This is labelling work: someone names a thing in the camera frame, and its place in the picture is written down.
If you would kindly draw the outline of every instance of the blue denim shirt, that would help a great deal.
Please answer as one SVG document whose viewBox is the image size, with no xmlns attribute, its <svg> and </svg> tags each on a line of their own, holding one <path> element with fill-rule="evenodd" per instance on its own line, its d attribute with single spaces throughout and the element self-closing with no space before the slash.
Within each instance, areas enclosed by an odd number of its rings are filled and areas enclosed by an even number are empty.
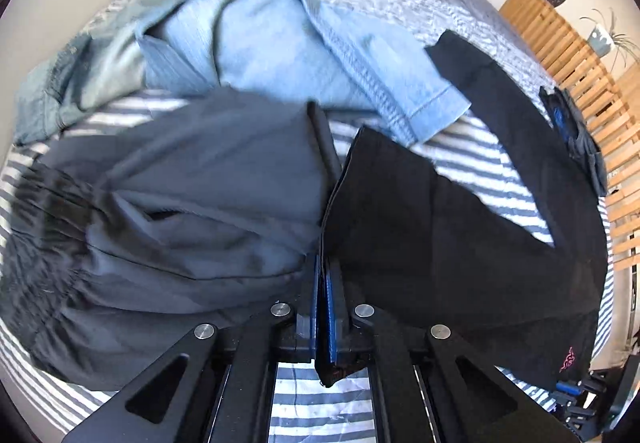
<svg viewBox="0 0 640 443">
<path fill-rule="evenodd" d="M 29 74 L 14 141 L 42 140 L 142 87 L 196 95 L 228 84 L 376 111 L 410 145 L 469 107 L 422 48 L 400 26 L 319 0 L 146 0 Z"/>
</svg>

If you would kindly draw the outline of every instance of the striped bed sheet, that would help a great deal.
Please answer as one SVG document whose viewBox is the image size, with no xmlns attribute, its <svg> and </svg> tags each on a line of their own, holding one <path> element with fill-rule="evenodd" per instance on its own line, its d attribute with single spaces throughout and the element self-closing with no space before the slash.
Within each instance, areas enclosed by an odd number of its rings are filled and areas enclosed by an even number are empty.
<svg viewBox="0 0 640 443">
<path fill-rule="evenodd" d="M 134 0 L 114 0 L 85 27 L 110 18 Z M 532 57 L 515 32 L 485 0 L 325 0 L 345 8 L 395 22 L 409 29 L 425 45 L 434 44 L 442 32 L 451 29 L 478 46 L 514 79 L 546 117 L 538 97 L 540 86 L 553 87 L 552 79 Z M 121 128 L 151 120 L 170 112 L 184 102 L 164 92 L 146 91 L 129 96 L 94 113 L 65 134 L 116 134 Z M 330 127 L 338 155 L 345 156 L 362 123 L 367 120 L 332 120 Z M 48 150 L 47 144 L 33 144 L 11 150 L 0 176 L 0 270 L 2 250 L 10 235 L 12 195 L 21 172 L 37 156 Z M 514 221 L 536 236 L 552 243 L 544 219 L 524 187 L 509 156 L 498 139 L 471 111 L 455 124 L 437 134 L 415 152 L 429 158 L 443 176 L 474 192 L 491 210 Z M 600 214 L 607 233 L 609 269 L 600 307 L 593 354 L 606 344 L 611 331 L 613 306 L 613 269 L 604 201 Z M 50 423 L 66 433 L 113 393 L 92 392 L 63 383 L 30 365 L 28 355 L 0 320 L 0 364 L 6 368 L 18 388 Z M 544 409 L 555 402 L 548 391 L 512 379 Z M 334 387 L 320 386 L 309 364 L 281 364 L 278 368 L 270 443 L 332 443 L 338 441 L 373 442 L 374 426 L 366 371 L 346 378 Z"/>
</svg>

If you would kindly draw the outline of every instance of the silver screw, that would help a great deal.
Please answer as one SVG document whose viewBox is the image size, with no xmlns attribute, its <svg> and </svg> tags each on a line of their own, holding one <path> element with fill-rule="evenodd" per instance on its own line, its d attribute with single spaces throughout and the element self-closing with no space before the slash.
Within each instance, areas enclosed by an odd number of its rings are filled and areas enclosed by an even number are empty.
<svg viewBox="0 0 640 443">
<path fill-rule="evenodd" d="M 271 314 L 274 317 L 286 317 L 289 313 L 291 313 L 291 306 L 286 302 L 276 302 L 271 306 Z"/>
<path fill-rule="evenodd" d="M 200 340 L 211 338 L 216 329 L 211 324 L 200 324 L 193 330 L 193 334 Z"/>
<path fill-rule="evenodd" d="M 451 330 L 444 324 L 436 324 L 431 328 L 431 336 L 438 340 L 446 340 L 451 336 Z"/>
<path fill-rule="evenodd" d="M 360 318 L 370 317 L 375 312 L 373 306 L 370 306 L 369 304 L 358 304 L 353 311 Z"/>
</svg>

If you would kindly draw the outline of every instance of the clothing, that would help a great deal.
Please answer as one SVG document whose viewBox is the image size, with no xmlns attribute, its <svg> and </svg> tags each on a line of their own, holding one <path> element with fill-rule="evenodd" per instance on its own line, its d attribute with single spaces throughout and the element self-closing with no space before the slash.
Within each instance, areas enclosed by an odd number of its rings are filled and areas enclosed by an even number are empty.
<svg viewBox="0 0 640 443">
<path fill-rule="evenodd" d="M 590 279 L 602 296 L 607 274 L 607 237 L 598 212 L 598 199 L 558 133 L 495 60 L 455 33 L 445 32 L 426 51 L 440 74 L 465 95 L 472 103 L 473 113 L 500 139 L 533 195 L 555 248 L 584 266 L 580 278 Z M 565 271 L 563 266 L 557 269 Z M 575 342 L 572 338 L 576 362 L 569 374 L 578 376 L 576 379 L 582 376 L 574 370 L 588 368 L 595 325 L 593 318 L 593 330 L 585 331 L 587 338 Z"/>
<path fill-rule="evenodd" d="M 540 99 L 546 112 L 562 137 L 569 156 L 586 174 L 596 196 L 607 195 L 607 168 L 604 157 L 593 136 L 587 130 L 582 113 L 569 91 L 555 88 L 547 93 L 540 88 Z"/>
<path fill-rule="evenodd" d="M 587 372 L 602 296 L 590 261 L 492 213 L 383 134 L 358 133 L 322 235 L 345 286 L 401 323 L 445 324 L 548 390 Z M 561 374 L 570 347 L 587 358 Z"/>
<path fill-rule="evenodd" d="M 121 17 L 119 32 L 81 35 L 31 72 L 18 92 L 18 144 L 46 138 L 142 83 L 187 95 L 228 84 L 279 100 L 376 110 L 407 145 L 468 108 L 401 26 L 319 0 L 154 1 L 161 2 L 129 9 L 136 18 Z M 108 92 L 95 82 L 114 78 Z"/>
<path fill-rule="evenodd" d="M 34 364 L 114 391 L 194 325 L 295 290 L 330 190 L 328 125 L 307 107 L 222 88 L 116 136 L 63 138 L 25 171 L 0 316 Z"/>
</svg>

